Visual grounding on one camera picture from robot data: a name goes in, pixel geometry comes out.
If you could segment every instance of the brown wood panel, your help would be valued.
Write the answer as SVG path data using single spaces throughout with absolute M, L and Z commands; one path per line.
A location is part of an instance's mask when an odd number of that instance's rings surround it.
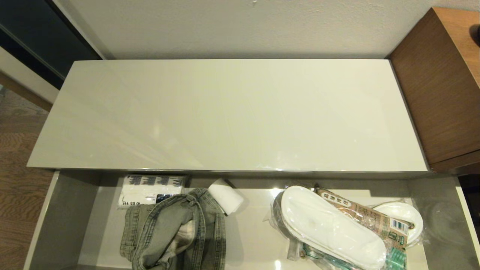
M 52 109 L 51 103 L 37 96 L 35 93 L 28 90 L 3 72 L 0 72 L 0 84 L 46 111 L 50 111 Z
M 480 149 L 480 91 L 434 9 L 391 54 L 429 164 Z
M 480 41 L 477 31 L 480 13 L 439 7 L 433 7 L 433 10 L 460 51 L 477 84 L 480 84 Z
M 27 168 L 47 112 L 8 91 L 0 97 L 0 269 L 21 269 L 53 172 Z
M 432 164 L 434 172 L 480 174 L 480 150 Z

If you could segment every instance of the plastic bag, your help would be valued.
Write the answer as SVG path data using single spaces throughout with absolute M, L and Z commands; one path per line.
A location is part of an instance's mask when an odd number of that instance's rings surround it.
M 413 199 L 389 201 L 377 205 L 370 205 L 369 207 L 391 218 L 409 224 L 406 249 L 415 245 L 429 244 L 425 233 L 426 228 L 423 223 L 423 218 L 417 210 Z
M 291 260 L 303 256 L 342 270 L 406 268 L 408 224 L 326 189 L 293 186 L 280 193 L 270 223 L 290 240 Z
M 173 175 L 137 175 L 129 174 L 123 178 L 118 207 L 156 204 L 175 194 L 180 194 L 187 176 Z

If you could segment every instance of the denim jeans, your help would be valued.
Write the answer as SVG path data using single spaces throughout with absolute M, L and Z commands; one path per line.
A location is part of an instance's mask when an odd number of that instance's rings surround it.
M 155 205 L 132 206 L 125 215 L 120 254 L 133 270 L 223 270 L 225 216 L 205 188 Z

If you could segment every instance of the open drawer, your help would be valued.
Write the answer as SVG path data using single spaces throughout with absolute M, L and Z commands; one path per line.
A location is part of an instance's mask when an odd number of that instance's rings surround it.
M 42 208 L 25 269 L 131 269 L 119 253 L 126 210 L 117 209 L 126 171 L 56 171 Z M 208 187 L 220 175 L 193 176 L 188 187 Z M 408 269 L 478 269 L 478 240 L 455 177 L 346 179 L 348 174 L 232 174 L 229 181 L 245 198 L 226 217 L 226 269 L 312 269 L 311 261 L 287 260 L 288 240 L 264 221 L 272 199 L 286 185 L 318 183 L 352 201 L 373 205 L 412 198 L 425 222 L 428 244 L 407 251 Z

